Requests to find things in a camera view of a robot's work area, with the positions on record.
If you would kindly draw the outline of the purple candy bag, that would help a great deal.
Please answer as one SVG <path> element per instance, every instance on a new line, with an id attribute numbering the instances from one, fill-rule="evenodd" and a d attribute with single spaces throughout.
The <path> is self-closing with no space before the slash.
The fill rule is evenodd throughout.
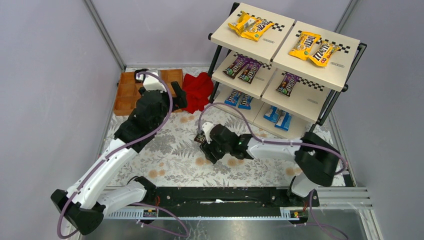
<path id="1" fill-rule="evenodd" d="M 286 72 L 283 74 L 283 79 L 275 90 L 285 95 L 286 97 L 290 97 L 296 83 L 299 81 L 300 81 L 299 76 Z"/>
<path id="2" fill-rule="evenodd" d="M 194 141 L 200 144 L 203 144 L 207 141 L 205 133 L 203 131 L 200 131 L 196 134 Z"/>

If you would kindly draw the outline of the blue M&M bag moved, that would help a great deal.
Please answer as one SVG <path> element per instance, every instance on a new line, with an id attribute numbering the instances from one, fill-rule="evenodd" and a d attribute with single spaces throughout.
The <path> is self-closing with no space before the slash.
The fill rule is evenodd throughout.
<path id="1" fill-rule="evenodd" d="M 252 108 L 251 107 L 252 100 L 253 100 L 253 97 L 245 93 L 242 96 L 241 101 L 240 101 L 240 103 L 238 104 L 237 107 L 239 109 L 250 110 Z"/>

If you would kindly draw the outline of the light blue candy bag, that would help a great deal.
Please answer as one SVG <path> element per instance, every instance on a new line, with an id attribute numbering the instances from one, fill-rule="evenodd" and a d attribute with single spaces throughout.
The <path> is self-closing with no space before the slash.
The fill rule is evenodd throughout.
<path id="1" fill-rule="evenodd" d="M 274 124 L 275 128 L 288 131 L 290 129 L 290 124 L 292 120 L 292 115 L 286 111 L 282 111 Z"/>

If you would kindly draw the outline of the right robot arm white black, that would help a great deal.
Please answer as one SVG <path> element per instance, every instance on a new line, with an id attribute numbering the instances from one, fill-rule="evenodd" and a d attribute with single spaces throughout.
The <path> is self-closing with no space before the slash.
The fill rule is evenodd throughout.
<path id="1" fill-rule="evenodd" d="M 240 160 L 292 160 L 301 169 L 288 193 L 307 197 L 318 187 L 330 187 L 341 158 L 340 153 L 313 132 L 297 139 L 259 138 L 251 133 L 237 135 L 221 124 L 204 123 L 198 133 L 200 149 L 215 164 L 225 155 Z"/>

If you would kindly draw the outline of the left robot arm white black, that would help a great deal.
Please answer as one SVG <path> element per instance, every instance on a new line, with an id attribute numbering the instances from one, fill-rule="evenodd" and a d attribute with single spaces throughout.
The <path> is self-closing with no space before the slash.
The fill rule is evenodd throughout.
<path id="1" fill-rule="evenodd" d="M 186 93 L 178 82 L 171 88 L 158 80 L 145 80 L 135 109 L 114 134 L 114 139 L 87 172 L 66 190 L 56 189 L 50 196 L 60 213 L 56 231 L 65 240 L 76 233 L 88 235 L 105 216 L 128 205 L 159 202 L 155 185 L 139 176 L 123 187 L 104 193 L 117 172 L 154 139 L 171 112 L 187 106 Z"/>

